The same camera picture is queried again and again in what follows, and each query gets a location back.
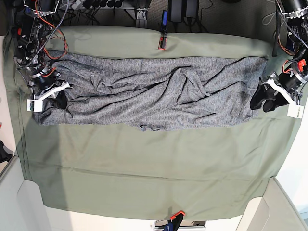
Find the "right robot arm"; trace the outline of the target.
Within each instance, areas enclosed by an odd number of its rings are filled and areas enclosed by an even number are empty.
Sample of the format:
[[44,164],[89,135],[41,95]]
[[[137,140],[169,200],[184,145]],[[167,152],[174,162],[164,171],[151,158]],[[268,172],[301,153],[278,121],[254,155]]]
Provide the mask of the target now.
[[[11,30],[16,45],[13,58],[16,70],[30,90],[28,111],[42,112],[45,101],[58,109],[67,107],[64,90],[70,85],[52,66],[68,53],[65,35],[60,30],[64,19],[61,18],[57,24],[52,22],[52,15],[57,12],[59,3],[58,0],[25,0],[24,12],[16,15]],[[46,48],[47,43],[54,38],[64,43],[62,53],[57,56],[51,55]]]

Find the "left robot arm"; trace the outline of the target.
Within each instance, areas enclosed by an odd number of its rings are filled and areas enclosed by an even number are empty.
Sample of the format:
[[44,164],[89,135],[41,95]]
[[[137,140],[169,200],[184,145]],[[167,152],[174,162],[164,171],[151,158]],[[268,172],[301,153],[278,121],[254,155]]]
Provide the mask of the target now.
[[288,113],[300,118],[303,89],[308,83],[308,2],[306,0],[277,0],[276,33],[272,56],[278,48],[287,55],[281,73],[272,72],[259,79],[255,94],[250,101],[252,110],[274,111],[288,105]]

